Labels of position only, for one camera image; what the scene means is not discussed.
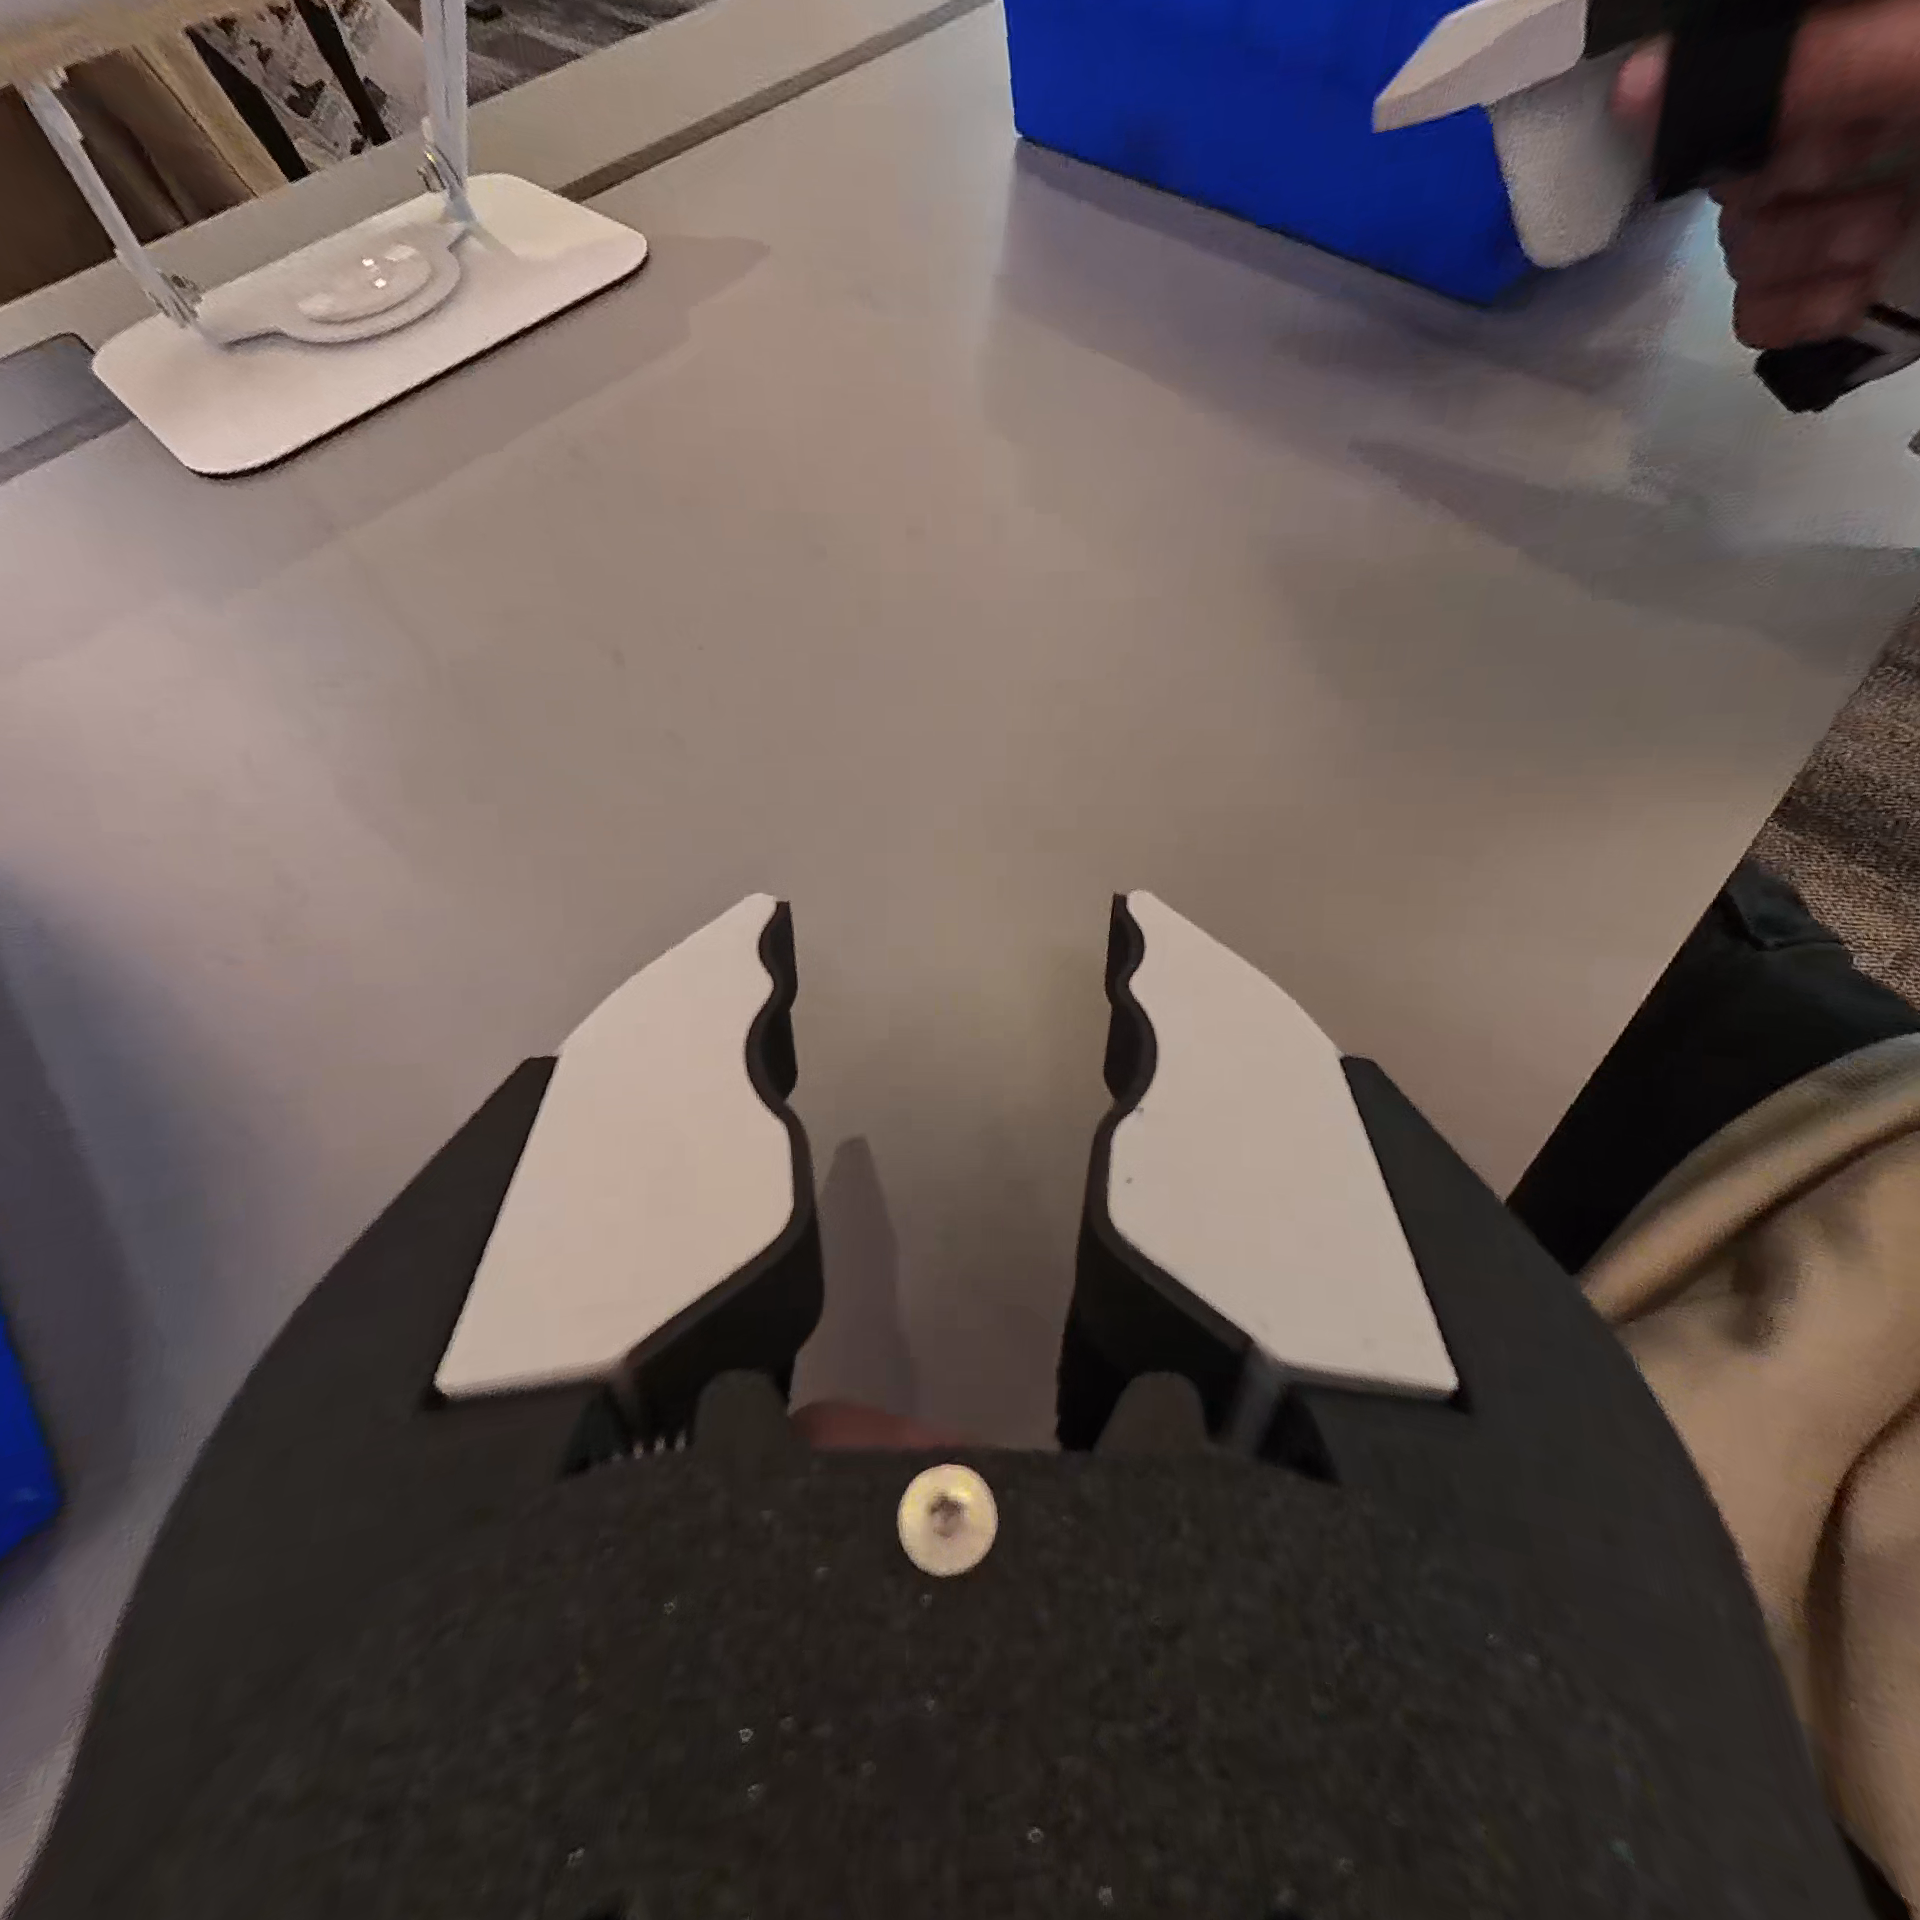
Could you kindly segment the person's right hand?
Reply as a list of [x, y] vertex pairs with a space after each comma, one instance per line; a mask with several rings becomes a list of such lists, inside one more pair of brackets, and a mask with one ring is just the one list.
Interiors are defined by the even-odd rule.
[[[1703, 188], [1735, 286], [1735, 336], [1756, 355], [1855, 329], [1916, 227], [1919, 4], [1812, 4], [1784, 83], [1769, 158]], [[1615, 110], [1650, 136], [1670, 44], [1639, 45]]]

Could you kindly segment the blue plastic bin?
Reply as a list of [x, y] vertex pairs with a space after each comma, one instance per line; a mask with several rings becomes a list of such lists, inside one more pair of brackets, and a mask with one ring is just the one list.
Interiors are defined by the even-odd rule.
[[1015, 130], [1441, 297], [1534, 274], [1494, 130], [1374, 130], [1452, 3], [1006, 3]]
[[65, 1514], [65, 1488], [27, 1371], [3, 1321], [3, 1558]]

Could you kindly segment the tan fabric cover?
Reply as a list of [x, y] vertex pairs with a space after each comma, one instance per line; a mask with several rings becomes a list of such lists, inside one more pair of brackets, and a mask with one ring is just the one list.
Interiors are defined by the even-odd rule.
[[[153, 242], [260, 198], [287, 173], [183, 33], [76, 65], [60, 90], [136, 236]], [[3, 300], [107, 261], [105, 228], [54, 139], [3, 90]]]

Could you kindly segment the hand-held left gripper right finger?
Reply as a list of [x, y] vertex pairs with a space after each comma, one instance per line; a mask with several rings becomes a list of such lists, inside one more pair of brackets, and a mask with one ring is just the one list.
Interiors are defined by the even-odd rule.
[[1447, 1406], [1459, 1371], [1350, 1058], [1271, 977], [1159, 897], [1112, 901], [1110, 1109], [1090, 1146], [1058, 1445], [1146, 1376], [1263, 1449], [1296, 1388]]

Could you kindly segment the printed paper sheet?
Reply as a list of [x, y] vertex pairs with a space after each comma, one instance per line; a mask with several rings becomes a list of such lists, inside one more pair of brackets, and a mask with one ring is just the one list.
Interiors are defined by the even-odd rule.
[[273, 4], [210, 16], [186, 34], [289, 180], [382, 147], [419, 118], [419, 26], [399, 4]]

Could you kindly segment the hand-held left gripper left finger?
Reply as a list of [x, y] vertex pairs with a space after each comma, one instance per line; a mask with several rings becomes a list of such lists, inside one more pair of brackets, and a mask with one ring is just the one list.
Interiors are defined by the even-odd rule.
[[444, 1401], [604, 1386], [641, 1443], [707, 1386], [791, 1394], [826, 1308], [791, 907], [743, 897], [561, 1044], [450, 1332]]

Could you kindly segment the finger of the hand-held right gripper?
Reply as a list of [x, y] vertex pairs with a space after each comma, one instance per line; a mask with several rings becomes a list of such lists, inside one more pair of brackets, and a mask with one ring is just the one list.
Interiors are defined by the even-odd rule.
[[1374, 132], [1417, 128], [1558, 81], [1587, 54], [1587, 3], [1472, 3], [1439, 18], [1374, 100]]
[[1626, 65], [1582, 61], [1490, 104], [1512, 224], [1537, 269], [1608, 252], [1646, 194], [1649, 136], [1615, 110]]

